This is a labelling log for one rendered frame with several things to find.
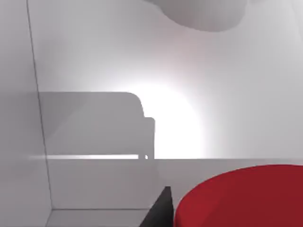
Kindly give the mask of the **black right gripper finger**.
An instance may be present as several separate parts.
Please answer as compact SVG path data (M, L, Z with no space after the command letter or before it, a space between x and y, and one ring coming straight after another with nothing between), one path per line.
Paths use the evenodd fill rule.
M173 227L174 206L171 187L165 186L139 227Z

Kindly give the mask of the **red can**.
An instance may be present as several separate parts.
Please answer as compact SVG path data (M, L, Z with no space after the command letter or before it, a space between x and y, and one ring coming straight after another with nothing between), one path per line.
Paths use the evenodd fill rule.
M251 166L207 179L182 198L174 227L303 227L303 166Z

